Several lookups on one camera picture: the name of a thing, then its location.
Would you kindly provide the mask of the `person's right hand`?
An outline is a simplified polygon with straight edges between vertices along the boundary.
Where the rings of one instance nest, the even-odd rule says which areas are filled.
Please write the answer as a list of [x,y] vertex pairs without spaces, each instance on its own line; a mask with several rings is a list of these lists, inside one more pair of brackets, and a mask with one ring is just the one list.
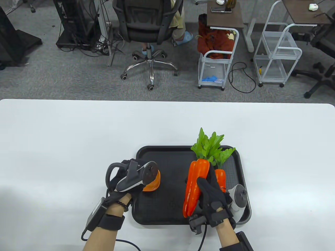
[[216,227],[227,219],[232,228],[235,229],[236,222],[228,208],[231,199],[228,199],[229,196],[221,191],[212,165],[210,165],[207,178],[199,177],[197,185],[201,191],[199,206],[207,224]]

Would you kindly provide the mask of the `person's left hand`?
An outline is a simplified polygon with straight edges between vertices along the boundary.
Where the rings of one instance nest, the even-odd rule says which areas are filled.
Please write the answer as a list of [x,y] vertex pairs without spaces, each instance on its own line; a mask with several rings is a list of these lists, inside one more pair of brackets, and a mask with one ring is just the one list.
[[130,200],[136,199],[145,186],[150,183],[148,181],[150,173],[148,164],[148,161],[142,159],[130,159],[109,165],[105,176],[108,189],[106,197],[109,205],[112,202],[121,202],[122,197],[126,194],[130,194]]

